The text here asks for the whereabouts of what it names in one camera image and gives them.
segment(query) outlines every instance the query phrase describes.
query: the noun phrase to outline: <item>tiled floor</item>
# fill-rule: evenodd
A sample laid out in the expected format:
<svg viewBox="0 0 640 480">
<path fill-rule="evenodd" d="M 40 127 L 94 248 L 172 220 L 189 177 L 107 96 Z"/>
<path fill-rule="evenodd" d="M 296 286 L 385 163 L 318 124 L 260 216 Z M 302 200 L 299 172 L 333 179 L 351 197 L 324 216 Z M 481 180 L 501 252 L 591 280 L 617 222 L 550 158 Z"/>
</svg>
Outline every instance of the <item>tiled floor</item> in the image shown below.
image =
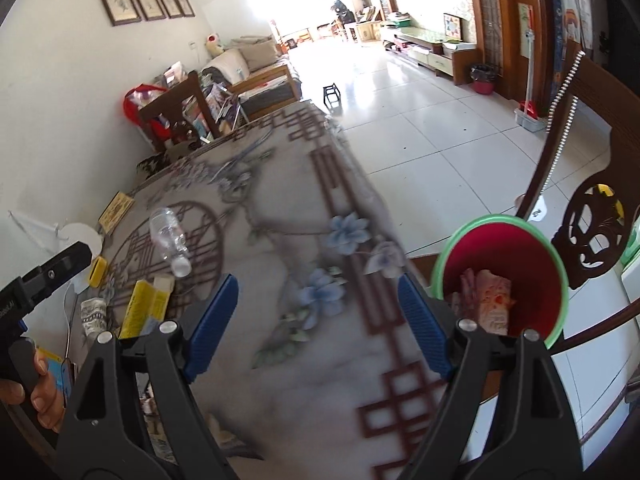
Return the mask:
<svg viewBox="0 0 640 480">
<path fill-rule="evenodd" d="M 456 87 L 379 44 L 319 41 L 294 49 L 291 57 L 305 98 L 321 108 L 322 86 L 338 85 L 342 109 L 333 115 L 384 197 L 410 256 L 438 252 L 457 228 L 479 216 L 514 214 L 514 199 L 526 191 L 545 137 L 544 132 L 532 134 L 516 126 L 513 102 Z M 561 224 L 577 186 L 609 163 L 608 144 L 607 125 L 580 107 L 543 193 L 548 213 L 536 226 L 548 238 Z M 628 304 L 614 270 L 572 290 L 570 297 L 567 336 Z M 554 360 L 582 436 L 638 366 L 638 326 L 629 322 Z M 471 456 L 481 451 L 491 412 L 488 404 L 478 415 L 468 447 Z M 594 450 L 601 450 L 617 427 L 607 423 L 596 434 L 597 446 L 585 446 L 585 464 L 594 460 Z"/>
</svg>

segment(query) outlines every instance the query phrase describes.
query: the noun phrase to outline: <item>plastic water bottle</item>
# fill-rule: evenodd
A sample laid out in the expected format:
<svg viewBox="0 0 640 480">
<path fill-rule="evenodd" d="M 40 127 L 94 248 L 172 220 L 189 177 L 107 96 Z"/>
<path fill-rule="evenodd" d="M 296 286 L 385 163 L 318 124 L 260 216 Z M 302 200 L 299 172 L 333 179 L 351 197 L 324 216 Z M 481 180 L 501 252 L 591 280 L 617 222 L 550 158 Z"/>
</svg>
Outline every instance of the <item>plastic water bottle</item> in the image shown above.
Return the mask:
<svg viewBox="0 0 640 480">
<path fill-rule="evenodd" d="M 149 217 L 149 234 L 163 260 L 171 260 L 171 272 L 176 278 L 191 273 L 189 251 L 184 230 L 175 213 L 168 207 L 156 209 Z"/>
</svg>

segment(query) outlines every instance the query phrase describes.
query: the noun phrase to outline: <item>small stool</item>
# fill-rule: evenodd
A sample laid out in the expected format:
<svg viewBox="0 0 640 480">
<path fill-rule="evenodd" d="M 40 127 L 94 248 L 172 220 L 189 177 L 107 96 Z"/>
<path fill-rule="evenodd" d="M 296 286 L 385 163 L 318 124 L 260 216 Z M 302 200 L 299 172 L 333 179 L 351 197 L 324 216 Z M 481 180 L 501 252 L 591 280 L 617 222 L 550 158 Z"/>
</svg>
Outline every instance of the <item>small stool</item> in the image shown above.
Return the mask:
<svg viewBox="0 0 640 480">
<path fill-rule="evenodd" d="M 332 95 L 335 95 L 337 98 L 337 101 L 335 101 L 335 103 L 338 106 L 342 105 L 342 97 L 335 83 L 329 86 L 322 87 L 322 94 L 323 94 L 322 101 L 324 102 L 324 106 L 326 106 L 327 108 L 333 108 L 334 106 L 334 102 L 331 101 L 331 97 L 330 97 Z"/>
</svg>

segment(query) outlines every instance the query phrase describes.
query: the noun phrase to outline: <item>chair back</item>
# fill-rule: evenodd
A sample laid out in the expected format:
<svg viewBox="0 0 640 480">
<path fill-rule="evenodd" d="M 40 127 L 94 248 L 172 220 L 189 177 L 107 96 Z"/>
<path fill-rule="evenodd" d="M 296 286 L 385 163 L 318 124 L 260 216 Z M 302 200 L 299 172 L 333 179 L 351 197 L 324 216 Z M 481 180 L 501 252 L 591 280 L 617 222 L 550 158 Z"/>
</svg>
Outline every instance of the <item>chair back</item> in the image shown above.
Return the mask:
<svg viewBox="0 0 640 480">
<path fill-rule="evenodd" d="M 611 126 L 609 165 L 588 177 L 572 195 L 552 239 L 573 289 L 608 272 L 620 259 L 640 206 L 640 98 L 588 59 L 570 41 L 564 83 L 549 111 L 545 147 L 517 216 L 529 218 L 574 118 L 577 100 Z M 606 247 L 594 251 L 596 236 Z M 559 345 L 566 350 L 612 330 L 640 314 L 640 301 Z"/>
<path fill-rule="evenodd" d="M 138 114 L 145 123 L 162 115 L 169 121 L 172 140 L 181 142 L 188 139 L 199 139 L 193 124 L 184 117 L 183 102 L 191 97 L 195 97 L 198 102 L 202 116 L 213 137 L 215 139 L 220 137 L 216 121 L 212 117 L 209 105 L 202 94 L 200 80 L 196 71 L 190 72 L 187 79 L 158 96 L 144 108 L 141 108 Z"/>
</svg>

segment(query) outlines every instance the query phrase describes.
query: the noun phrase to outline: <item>stuffed toy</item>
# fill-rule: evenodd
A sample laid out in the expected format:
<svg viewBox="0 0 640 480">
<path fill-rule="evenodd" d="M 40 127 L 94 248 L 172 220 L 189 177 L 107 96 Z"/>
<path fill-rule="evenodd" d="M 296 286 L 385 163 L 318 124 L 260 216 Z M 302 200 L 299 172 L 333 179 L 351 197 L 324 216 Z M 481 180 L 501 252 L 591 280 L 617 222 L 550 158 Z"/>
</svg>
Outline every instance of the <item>stuffed toy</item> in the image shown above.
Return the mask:
<svg viewBox="0 0 640 480">
<path fill-rule="evenodd" d="M 207 50 L 211 54 L 211 57 L 217 57 L 225 50 L 220 46 L 220 38 L 217 34 L 211 34 L 207 37 L 207 43 L 205 43 Z"/>
</svg>

